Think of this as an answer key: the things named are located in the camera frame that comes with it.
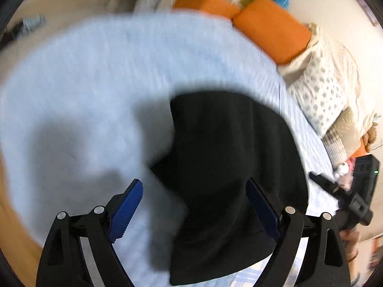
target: white pillow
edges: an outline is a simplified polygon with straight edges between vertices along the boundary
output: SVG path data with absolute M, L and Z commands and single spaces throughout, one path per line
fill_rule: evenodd
M 335 122 L 346 103 L 342 88 L 334 77 L 334 66 L 323 53 L 313 53 L 307 68 L 288 91 L 320 137 Z

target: black cloth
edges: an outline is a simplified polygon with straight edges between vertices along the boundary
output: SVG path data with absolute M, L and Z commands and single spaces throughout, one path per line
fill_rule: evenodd
M 222 277 L 264 259 L 268 238 L 246 198 L 252 177 L 284 205 L 305 213 L 308 189 L 294 139 L 284 120 L 247 96 L 198 92 L 170 103 L 171 151 L 152 167 L 188 207 L 174 240 L 170 283 Z

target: stuffed animal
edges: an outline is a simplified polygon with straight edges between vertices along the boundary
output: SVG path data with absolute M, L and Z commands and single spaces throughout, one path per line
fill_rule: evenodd
M 363 144 L 366 149 L 366 152 L 371 151 L 371 144 L 377 139 L 377 126 L 378 123 L 373 122 L 372 127 L 363 135 Z
M 338 181 L 338 179 L 344 175 L 346 175 L 350 170 L 349 165 L 347 162 L 340 163 L 336 169 L 334 169 L 334 179 L 335 181 Z

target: light blue blanket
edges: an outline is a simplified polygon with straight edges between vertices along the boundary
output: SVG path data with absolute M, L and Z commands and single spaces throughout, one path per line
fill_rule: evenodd
M 231 22 L 187 13 L 100 17 L 35 51 L 2 88 L 10 198 L 30 234 L 43 244 L 58 212 L 87 213 L 139 178 L 144 198 L 114 248 L 136 287 L 168 286 L 185 208 L 146 165 L 172 143 L 170 99 L 199 89 L 243 92 L 274 109 L 292 129 L 305 170 L 332 176 L 275 64 Z M 308 184 L 308 214 L 333 212 L 335 200 Z M 257 277 L 245 270 L 198 285 Z

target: orange cushion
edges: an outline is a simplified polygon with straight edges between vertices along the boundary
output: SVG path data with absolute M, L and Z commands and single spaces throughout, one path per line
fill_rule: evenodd
M 360 139 L 360 147 L 358 150 L 356 150 L 353 154 L 351 154 L 350 158 L 358 158 L 360 156 L 365 156 L 367 155 L 366 148 L 364 147 L 364 142 L 363 139 Z
M 195 9 L 210 15 L 223 16 L 229 19 L 236 17 L 241 10 L 228 0 L 176 0 L 174 9 Z
M 272 0 L 254 0 L 233 20 L 234 26 L 265 51 L 277 65 L 302 53 L 310 30 Z

